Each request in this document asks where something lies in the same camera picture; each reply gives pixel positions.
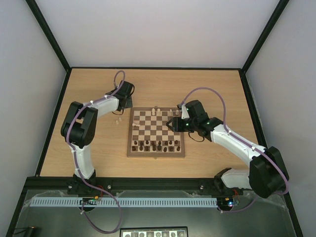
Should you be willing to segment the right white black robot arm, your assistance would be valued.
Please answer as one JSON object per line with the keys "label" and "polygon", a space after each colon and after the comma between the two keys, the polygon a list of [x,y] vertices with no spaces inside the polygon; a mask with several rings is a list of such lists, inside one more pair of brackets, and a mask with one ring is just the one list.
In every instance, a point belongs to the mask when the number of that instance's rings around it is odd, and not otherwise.
{"label": "right white black robot arm", "polygon": [[167,127],[173,132],[197,132],[203,140],[218,144],[241,159],[247,170],[229,168],[215,181],[216,190],[227,193],[232,188],[250,189],[262,198],[288,191],[288,177],[279,150],[252,143],[231,131],[224,121],[210,118],[200,101],[182,105],[182,115],[172,117]]}

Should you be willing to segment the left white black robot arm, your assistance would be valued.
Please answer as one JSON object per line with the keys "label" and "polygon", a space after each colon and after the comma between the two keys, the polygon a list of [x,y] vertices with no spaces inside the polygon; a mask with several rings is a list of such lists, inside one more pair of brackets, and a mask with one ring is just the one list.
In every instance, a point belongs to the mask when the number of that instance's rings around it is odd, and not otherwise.
{"label": "left white black robot arm", "polygon": [[97,120],[108,113],[132,107],[135,86],[121,81],[114,90],[102,98],[88,103],[72,102],[61,127],[61,135],[69,145],[75,163],[74,183],[71,187],[87,185],[96,187],[96,171],[91,160],[91,148]]}

